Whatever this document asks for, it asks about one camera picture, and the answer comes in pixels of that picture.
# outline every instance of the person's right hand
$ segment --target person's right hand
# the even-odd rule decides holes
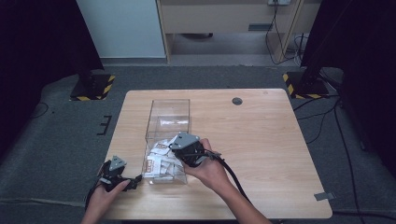
[[[204,149],[213,151],[209,144],[209,140],[204,138],[201,139],[200,142],[204,146]],[[209,158],[206,158],[197,167],[190,167],[185,164],[184,171],[188,175],[197,177],[205,186],[213,189],[215,192],[225,190],[233,185],[228,178],[224,167],[217,160],[212,161]]]

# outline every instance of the person's hand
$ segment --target person's hand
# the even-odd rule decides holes
[[[131,180],[124,180],[110,192],[107,192],[104,186],[98,186],[90,198],[90,203],[88,204],[87,211],[85,212],[81,224],[97,223],[116,199],[117,195],[119,195],[130,182]]]
[[[209,140],[206,138],[200,140],[201,144],[206,150],[212,150],[209,144]],[[193,175],[197,177],[201,182],[215,192],[224,190],[232,186],[230,179],[228,178],[224,167],[217,160],[210,160],[206,158],[198,167],[190,167],[189,165],[184,165],[184,171],[188,175]]]

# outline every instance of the power strip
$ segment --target power strip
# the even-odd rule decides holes
[[[268,6],[274,6],[277,4],[278,6],[288,6],[290,5],[291,0],[268,0]]]

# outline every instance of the black stand base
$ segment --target black stand base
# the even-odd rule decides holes
[[[329,95],[324,82],[319,79],[315,80],[314,84],[310,85],[309,88],[301,88],[303,74],[304,72],[288,72],[283,75],[291,98],[320,98]]]
[[[92,75],[93,83],[90,86],[78,80],[75,88],[70,94],[71,100],[102,100],[107,96],[106,88],[111,85],[112,75]]]

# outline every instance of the yellow and black hazard tape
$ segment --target yellow and black hazard tape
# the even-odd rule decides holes
[[[318,99],[318,98],[327,98],[328,94],[297,94],[294,91],[293,85],[290,82],[288,74],[283,74],[283,80],[288,87],[289,95],[292,99]]]
[[[111,86],[113,85],[114,78],[116,78],[116,76],[110,76],[108,78],[106,87],[104,88],[103,93],[101,95],[96,95],[96,96],[81,95],[81,96],[76,96],[76,97],[70,97],[70,100],[71,101],[104,100],[104,99],[106,99],[108,92],[110,91]]]

